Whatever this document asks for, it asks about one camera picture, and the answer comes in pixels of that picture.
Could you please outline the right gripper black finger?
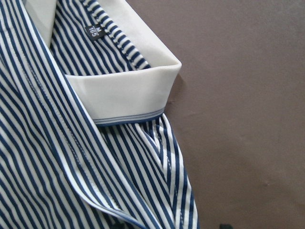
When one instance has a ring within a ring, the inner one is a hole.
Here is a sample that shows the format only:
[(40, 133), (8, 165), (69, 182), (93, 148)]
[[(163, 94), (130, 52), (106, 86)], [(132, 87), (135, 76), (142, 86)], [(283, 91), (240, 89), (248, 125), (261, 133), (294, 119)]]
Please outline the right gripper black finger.
[(219, 229), (234, 229), (234, 227), (231, 224), (220, 224)]

